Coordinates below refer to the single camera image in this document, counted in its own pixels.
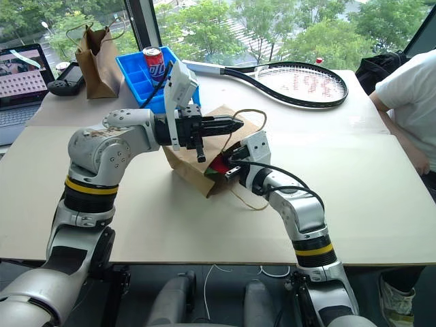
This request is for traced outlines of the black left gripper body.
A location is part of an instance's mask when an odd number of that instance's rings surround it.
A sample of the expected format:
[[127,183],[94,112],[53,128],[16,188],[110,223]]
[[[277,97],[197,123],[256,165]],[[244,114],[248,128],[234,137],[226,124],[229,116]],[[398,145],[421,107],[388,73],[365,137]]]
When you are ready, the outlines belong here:
[[189,104],[185,108],[177,110],[176,130],[178,141],[187,150],[196,150],[198,163],[204,163],[206,156],[203,150],[200,128],[202,126],[202,114],[197,104]]

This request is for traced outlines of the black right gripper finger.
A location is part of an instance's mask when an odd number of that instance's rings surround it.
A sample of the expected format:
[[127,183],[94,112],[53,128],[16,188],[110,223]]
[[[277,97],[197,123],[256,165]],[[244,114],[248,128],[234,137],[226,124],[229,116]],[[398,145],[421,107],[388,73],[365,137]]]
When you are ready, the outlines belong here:
[[244,125],[243,122],[212,122],[203,124],[203,136],[222,136],[231,134]]

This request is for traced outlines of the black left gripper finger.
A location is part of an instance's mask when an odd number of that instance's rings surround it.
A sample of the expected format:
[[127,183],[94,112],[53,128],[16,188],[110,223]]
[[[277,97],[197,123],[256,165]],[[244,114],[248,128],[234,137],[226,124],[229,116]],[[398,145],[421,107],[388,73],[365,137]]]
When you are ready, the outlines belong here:
[[239,120],[229,115],[203,116],[203,125],[238,125]]

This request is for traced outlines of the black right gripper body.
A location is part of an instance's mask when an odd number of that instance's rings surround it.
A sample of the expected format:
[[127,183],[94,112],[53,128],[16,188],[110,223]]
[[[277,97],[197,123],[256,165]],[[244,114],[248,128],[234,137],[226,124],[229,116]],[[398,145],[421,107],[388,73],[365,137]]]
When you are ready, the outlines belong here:
[[249,157],[249,150],[246,145],[233,146],[230,149],[224,151],[224,163],[228,166],[228,170],[224,176],[226,180],[231,180],[236,176],[239,176],[240,180],[246,180],[249,174],[249,164],[236,163]]

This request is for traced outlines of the person's bare hand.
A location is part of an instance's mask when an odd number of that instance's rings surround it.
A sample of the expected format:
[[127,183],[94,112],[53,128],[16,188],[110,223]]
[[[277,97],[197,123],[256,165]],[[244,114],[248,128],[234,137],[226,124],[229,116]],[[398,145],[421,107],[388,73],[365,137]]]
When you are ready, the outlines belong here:
[[414,163],[415,169],[420,176],[428,174],[430,172],[430,162],[427,157],[419,157]]

